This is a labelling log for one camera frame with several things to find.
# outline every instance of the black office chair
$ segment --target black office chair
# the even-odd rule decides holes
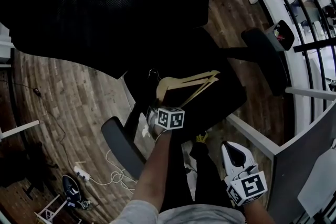
[[[219,81],[184,107],[184,129],[175,132],[181,142],[220,122],[246,101],[245,90],[226,59],[234,52],[230,56],[230,51],[219,49],[200,28],[207,23],[208,0],[0,0],[0,7],[0,22],[10,29],[17,49],[81,63],[115,78],[127,71],[124,79],[136,105],[125,127],[112,118],[102,131],[113,154],[134,178],[139,178],[145,162],[133,142],[139,115],[155,101],[158,83],[148,80],[151,68],[161,78],[221,72]],[[259,36],[252,47],[258,49],[260,41],[268,48],[266,39],[258,40]],[[265,57],[276,60],[256,58],[264,74],[269,68],[283,75],[278,55],[266,51]],[[273,93],[281,94],[287,83],[280,79],[269,84]],[[173,90],[165,102],[179,106],[192,90]]]

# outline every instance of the person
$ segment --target person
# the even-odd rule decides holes
[[[165,131],[156,140],[132,200],[111,224],[245,223],[244,215],[232,207],[205,140],[206,136],[199,135],[190,152],[197,162],[195,201],[181,144],[171,131]],[[248,224],[274,224],[257,200],[244,205],[244,211]]]

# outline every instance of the wooden floor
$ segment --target wooden floor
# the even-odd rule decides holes
[[[243,47],[240,33],[254,26],[261,29],[268,27],[259,4],[250,5],[248,0],[210,0],[209,22],[205,28],[220,47]],[[238,60],[232,60],[231,64],[247,92],[247,102],[235,113],[275,143],[282,144],[284,136],[282,98],[271,95],[256,64]],[[122,82],[76,63],[31,56],[18,51],[15,53],[14,70],[15,82],[38,88],[42,93],[40,99],[31,89],[15,86],[17,106],[23,121],[30,122],[36,119],[41,121],[39,126],[26,132],[28,140],[41,141],[50,162],[59,166],[59,169],[52,170],[57,177],[56,181],[51,182],[56,192],[62,194],[61,176],[71,174],[76,162],[85,162],[80,165],[94,180],[101,183],[109,182],[111,172],[116,169],[105,160],[109,148],[100,128],[112,116],[117,116],[122,123],[125,123],[131,111]],[[47,111],[55,116],[65,134]],[[219,146],[221,141],[229,140],[251,149],[266,174],[267,183],[270,183],[270,161],[230,124],[224,120],[214,126],[209,133],[210,155],[222,176],[224,171],[221,168]],[[66,152],[60,143],[62,139]],[[6,146],[14,146],[15,143],[18,143],[18,139],[11,138]],[[148,157],[153,148],[151,138],[143,138],[138,131],[136,143],[141,152]],[[121,167],[111,153],[108,158]],[[15,183],[7,190],[0,188],[0,203],[16,222],[35,223],[31,211],[38,211],[44,205],[40,201],[36,205],[35,201],[23,198],[25,194],[19,184],[21,183]],[[77,210],[78,215],[88,223],[109,223],[118,216],[132,197],[132,194],[119,184],[99,186],[95,183],[86,185],[82,183],[81,187],[86,197],[94,204],[90,211]],[[13,196],[6,195],[5,198],[4,191],[13,193]],[[36,190],[34,195],[41,196]],[[44,199],[45,204],[48,198],[47,195]],[[24,203],[19,203],[20,199],[24,199]],[[30,212],[24,221],[19,213],[21,211]]]

